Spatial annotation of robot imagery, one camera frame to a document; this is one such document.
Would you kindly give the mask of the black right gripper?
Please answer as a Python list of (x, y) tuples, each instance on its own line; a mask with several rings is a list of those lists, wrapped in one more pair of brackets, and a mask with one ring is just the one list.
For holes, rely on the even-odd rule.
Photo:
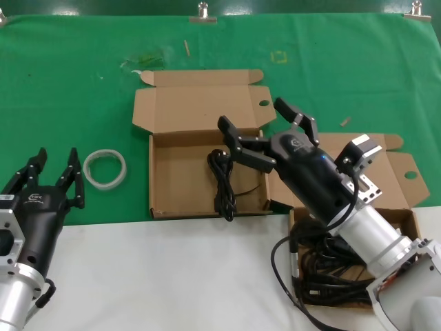
[(317, 220), (331, 228), (340, 225), (351, 214), (356, 198), (343, 184), (333, 159), (317, 147), (316, 120), (280, 97), (275, 99), (274, 108), (304, 133), (286, 130), (270, 140), (245, 136), (221, 116), (218, 129), (232, 160), (264, 173), (275, 168), (282, 182)]

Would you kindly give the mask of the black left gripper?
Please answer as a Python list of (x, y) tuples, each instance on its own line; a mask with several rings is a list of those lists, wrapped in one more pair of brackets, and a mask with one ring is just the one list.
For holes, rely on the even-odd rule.
[[(41, 148), (36, 156), (30, 157), (26, 165), (15, 172), (1, 194), (12, 195), (10, 201), (2, 201), (2, 209), (11, 209), (16, 217), (25, 243), (18, 262), (34, 268), (41, 275), (48, 274), (57, 239), (68, 213), (68, 206), (84, 209), (85, 188), (78, 151), (72, 148), (68, 166), (55, 186), (36, 186), (39, 175), (47, 161), (47, 151)], [(74, 184), (74, 197), (66, 193)]]

